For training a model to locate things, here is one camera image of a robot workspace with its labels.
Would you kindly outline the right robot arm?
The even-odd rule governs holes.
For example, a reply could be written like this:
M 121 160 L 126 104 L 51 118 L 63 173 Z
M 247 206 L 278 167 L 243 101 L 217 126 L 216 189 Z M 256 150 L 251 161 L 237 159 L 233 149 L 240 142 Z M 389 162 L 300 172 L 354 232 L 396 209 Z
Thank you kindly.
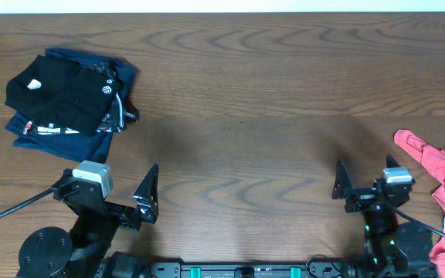
M 437 277 L 429 254 L 432 232 L 409 220 L 400 224 L 396 210 L 409 201 L 416 181 L 392 156 L 386 157 L 381 178 L 370 188 L 354 188 L 345 163 L 336 164 L 333 199 L 345 200 L 347 213 L 362 215 L 365 260 L 352 267 L 353 277 Z

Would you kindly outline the black t-shirt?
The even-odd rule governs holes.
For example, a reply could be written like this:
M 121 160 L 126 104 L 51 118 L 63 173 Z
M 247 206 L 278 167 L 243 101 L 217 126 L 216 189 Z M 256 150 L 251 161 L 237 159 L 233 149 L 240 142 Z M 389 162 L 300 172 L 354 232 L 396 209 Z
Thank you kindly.
M 115 78 L 78 63 L 37 56 L 8 82 L 5 104 L 39 126 L 93 136 L 121 87 Z

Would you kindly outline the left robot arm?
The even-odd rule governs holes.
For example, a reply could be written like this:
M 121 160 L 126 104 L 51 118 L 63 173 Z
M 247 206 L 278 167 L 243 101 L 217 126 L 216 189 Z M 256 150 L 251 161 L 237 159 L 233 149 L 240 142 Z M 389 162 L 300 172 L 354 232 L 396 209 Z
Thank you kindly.
M 106 164 L 83 161 L 51 186 L 57 201 L 77 215 L 70 231 L 50 226 L 31 234 L 19 250 L 19 277 L 149 277 L 150 263 L 107 251 L 119 228 L 156 223 L 159 167 L 153 164 L 134 193 L 135 207 L 106 200 L 114 187 Z

